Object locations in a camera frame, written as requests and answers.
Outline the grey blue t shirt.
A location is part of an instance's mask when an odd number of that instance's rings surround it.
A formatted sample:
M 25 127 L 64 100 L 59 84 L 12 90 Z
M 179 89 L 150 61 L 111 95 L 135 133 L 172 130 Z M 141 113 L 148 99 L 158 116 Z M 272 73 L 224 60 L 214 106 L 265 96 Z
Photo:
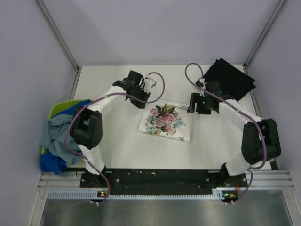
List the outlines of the grey blue t shirt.
M 72 115 L 67 114 L 60 114 L 47 120 L 39 141 L 39 147 L 48 149 L 51 154 L 62 158 L 67 164 L 75 165 L 82 160 L 82 157 L 67 150 L 64 146 L 64 139 L 66 138 L 68 148 L 81 152 L 74 139 L 67 134 L 71 121 Z

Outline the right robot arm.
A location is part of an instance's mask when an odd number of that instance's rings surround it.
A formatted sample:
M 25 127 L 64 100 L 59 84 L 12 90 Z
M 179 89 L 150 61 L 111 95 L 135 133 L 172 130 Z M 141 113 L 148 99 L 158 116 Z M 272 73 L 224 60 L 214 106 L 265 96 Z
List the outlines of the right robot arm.
M 242 132 L 241 151 L 221 166 L 219 179 L 231 186 L 237 176 L 281 155 L 277 124 L 273 119 L 263 119 L 243 108 L 231 95 L 221 91 L 217 81 L 206 83 L 199 79 L 195 85 L 200 93 L 192 93 L 188 113 L 211 114 L 215 111 L 231 121 Z

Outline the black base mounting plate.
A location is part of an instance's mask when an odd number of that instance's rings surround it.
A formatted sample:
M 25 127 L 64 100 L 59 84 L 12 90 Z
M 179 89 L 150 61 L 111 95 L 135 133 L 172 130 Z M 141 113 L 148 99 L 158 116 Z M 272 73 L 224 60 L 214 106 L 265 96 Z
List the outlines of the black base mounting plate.
M 85 171 L 80 182 L 81 188 L 109 188 L 112 195 L 205 195 L 246 186 L 245 174 L 202 169 L 107 169 L 103 177 Z

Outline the green plastic basket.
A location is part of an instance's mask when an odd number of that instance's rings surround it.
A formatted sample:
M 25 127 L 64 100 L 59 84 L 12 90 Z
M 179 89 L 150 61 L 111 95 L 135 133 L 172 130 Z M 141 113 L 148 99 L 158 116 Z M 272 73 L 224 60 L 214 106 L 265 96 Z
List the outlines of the green plastic basket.
M 76 100 L 69 100 L 69 101 L 64 101 L 56 104 L 52 110 L 50 111 L 50 115 L 48 119 L 51 119 L 57 115 L 60 114 L 67 114 L 67 115 L 72 115 L 75 112 L 75 108 L 77 106 L 85 106 L 92 102 L 90 99 L 76 99 Z M 47 154 L 50 153 L 48 149 L 42 148 L 42 154 Z

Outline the right aluminium frame post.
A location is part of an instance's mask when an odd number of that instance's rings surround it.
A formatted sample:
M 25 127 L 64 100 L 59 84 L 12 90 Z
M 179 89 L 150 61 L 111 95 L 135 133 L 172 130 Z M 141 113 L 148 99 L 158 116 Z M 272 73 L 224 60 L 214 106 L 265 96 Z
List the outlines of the right aluminium frame post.
M 275 9 L 273 10 L 273 12 L 272 12 L 271 16 L 269 17 L 267 23 L 265 24 L 262 32 L 260 33 L 258 39 L 256 40 L 254 46 L 252 47 L 246 61 L 243 63 L 243 67 L 244 67 L 245 70 L 247 70 L 248 67 L 251 65 L 254 57 L 256 56 L 258 50 L 260 49 L 260 47 L 263 44 L 263 42 L 265 41 L 265 39 L 267 38 L 267 36 L 268 36 L 269 32 L 271 31 L 273 25 L 275 24 L 276 20 L 281 15 L 281 13 L 284 10 L 287 2 L 288 2 L 287 0 L 279 0 L 277 2 L 277 5 L 276 5 Z

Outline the aluminium frame post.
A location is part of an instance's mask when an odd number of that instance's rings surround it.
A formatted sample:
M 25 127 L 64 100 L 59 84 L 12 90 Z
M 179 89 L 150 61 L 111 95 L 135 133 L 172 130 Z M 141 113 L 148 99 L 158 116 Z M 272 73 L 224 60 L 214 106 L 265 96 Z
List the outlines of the aluminium frame post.
M 54 38 L 56 39 L 63 53 L 65 54 L 67 60 L 73 67 L 74 71 L 78 72 L 80 67 L 76 63 L 75 58 L 73 57 L 70 49 L 68 48 L 67 43 L 65 42 L 61 32 L 59 31 L 55 21 L 53 20 L 53 17 L 51 16 L 45 2 L 43 0 L 35 0 L 34 2 L 36 3 L 37 7 L 41 11 L 43 17 L 45 18 Z
M 287 2 L 288 2 L 287 0 L 279 0 L 277 2 L 277 5 L 276 5 L 275 9 L 273 10 L 273 12 L 272 12 L 271 16 L 269 17 L 267 23 L 265 24 L 262 32 L 260 33 L 258 39 L 256 40 L 254 46 L 252 47 L 246 61 L 243 63 L 243 67 L 244 67 L 245 70 L 247 70 L 248 67 L 251 65 L 254 57 L 256 56 L 258 50 L 260 49 L 260 47 L 263 44 L 263 42 L 265 41 L 265 39 L 267 38 L 267 36 L 268 36 L 269 32 L 271 31 L 273 25 L 275 24 L 276 20 L 281 15 L 281 13 L 284 10 Z

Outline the white floral t shirt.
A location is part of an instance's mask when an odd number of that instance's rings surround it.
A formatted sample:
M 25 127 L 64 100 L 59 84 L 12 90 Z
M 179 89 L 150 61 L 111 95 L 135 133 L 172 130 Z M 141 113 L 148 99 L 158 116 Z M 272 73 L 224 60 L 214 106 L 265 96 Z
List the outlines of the white floral t shirt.
M 182 142 L 191 141 L 194 115 L 185 104 L 159 100 L 147 104 L 138 131 Z

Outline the left aluminium frame post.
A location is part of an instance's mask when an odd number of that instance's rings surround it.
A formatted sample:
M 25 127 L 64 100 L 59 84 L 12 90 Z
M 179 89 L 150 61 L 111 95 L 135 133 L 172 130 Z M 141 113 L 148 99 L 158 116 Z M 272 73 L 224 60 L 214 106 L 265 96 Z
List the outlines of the left aluminium frame post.
M 63 53 L 65 54 L 67 60 L 73 67 L 74 71 L 78 72 L 80 67 L 76 63 L 75 58 L 73 57 L 70 49 L 68 48 L 67 43 L 65 42 L 61 32 L 59 31 L 55 21 L 53 20 L 53 17 L 51 16 L 45 2 L 43 0 L 35 0 L 34 2 L 36 3 L 37 7 L 41 11 L 43 17 L 45 18 L 54 38 L 56 39 Z

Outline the folded black t shirt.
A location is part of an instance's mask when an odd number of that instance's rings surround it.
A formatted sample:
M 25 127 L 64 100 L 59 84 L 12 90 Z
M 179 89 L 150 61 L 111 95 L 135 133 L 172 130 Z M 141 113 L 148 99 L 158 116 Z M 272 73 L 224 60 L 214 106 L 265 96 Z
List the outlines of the folded black t shirt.
M 232 96 L 236 101 L 241 100 L 254 89 L 255 80 L 235 68 L 223 58 L 217 59 L 204 75 L 205 82 L 218 81 L 225 95 Z

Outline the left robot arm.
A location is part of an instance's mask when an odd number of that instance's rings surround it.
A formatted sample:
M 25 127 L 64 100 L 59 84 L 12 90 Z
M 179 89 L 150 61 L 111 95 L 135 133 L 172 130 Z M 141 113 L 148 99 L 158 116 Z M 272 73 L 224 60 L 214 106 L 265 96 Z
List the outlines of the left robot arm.
M 92 173 L 90 181 L 95 186 L 103 186 L 107 180 L 106 174 L 102 172 L 105 164 L 99 150 L 103 138 L 103 117 L 126 100 L 138 109 L 144 109 L 156 83 L 152 78 L 131 70 L 126 78 L 114 82 L 99 101 L 75 110 L 70 136 L 79 146 L 86 170 Z

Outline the royal blue t shirt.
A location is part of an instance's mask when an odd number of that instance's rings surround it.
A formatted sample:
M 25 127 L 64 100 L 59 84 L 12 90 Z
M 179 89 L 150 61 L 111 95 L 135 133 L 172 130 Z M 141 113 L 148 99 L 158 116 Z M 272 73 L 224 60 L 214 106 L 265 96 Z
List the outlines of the royal blue t shirt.
M 56 175 L 60 175 L 63 170 L 68 169 L 68 165 L 65 160 L 50 153 L 40 156 L 40 169 L 42 172 L 53 172 Z

